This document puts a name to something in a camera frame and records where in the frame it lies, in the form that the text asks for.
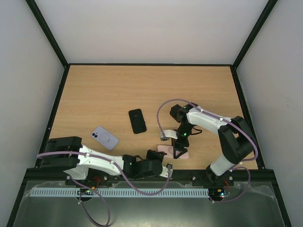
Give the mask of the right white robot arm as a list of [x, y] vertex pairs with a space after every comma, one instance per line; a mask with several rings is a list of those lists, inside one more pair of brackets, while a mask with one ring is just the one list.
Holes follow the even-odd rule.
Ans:
[[221, 182], [223, 174], [244, 161], [250, 153], [254, 152], [254, 157], [258, 156], [256, 139], [240, 116], [219, 116], [192, 103], [185, 106], [174, 105], [169, 114], [179, 123], [178, 129], [165, 135], [172, 140], [174, 159], [187, 153], [188, 137], [193, 135], [194, 127], [199, 126], [218, 136], [222, 154], [205, 170], [205, 177], [211, 185]]

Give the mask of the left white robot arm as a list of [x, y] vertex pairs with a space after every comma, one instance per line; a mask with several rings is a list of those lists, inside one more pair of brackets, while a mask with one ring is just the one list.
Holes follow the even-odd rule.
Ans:
[[90, 169], [111, 176], [124, 175], [128, 179], [145, 177], [170, 178], [172, 165], [163, 165], [164, 152], [148, 150], [146, 158], [122, 155], [111, 156], [94, 151], [83, 145], [80, 137], [61, 137], [49, 139], [44, 153], [38, 154], [42, 168], [57, 168], [75, 180], [87, 179]]

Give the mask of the black phone case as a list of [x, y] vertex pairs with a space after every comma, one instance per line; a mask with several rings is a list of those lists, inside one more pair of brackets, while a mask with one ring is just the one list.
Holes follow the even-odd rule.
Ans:
[[144, 133], [147, 131], [147, 127], [141, 109], [130, 110], [128, 114], [134, 134]]

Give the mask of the pink phone case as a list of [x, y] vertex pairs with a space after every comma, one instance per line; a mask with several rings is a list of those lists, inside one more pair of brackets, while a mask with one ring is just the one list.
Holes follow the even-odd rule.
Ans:
[[[164, 152], [166, 153], [164, 155], [165, 158], [170, 158], [170, 159], [174, 159], [173, 157], [173, 147], [169, 146], [169, 145], [158, 145], [157, 147], [158, 152]], [[188, 159], [189, 158], [189, 154], [185, 153], [183, 155], [181, 155], [180, 157], [178, 157], [178, 159]]]

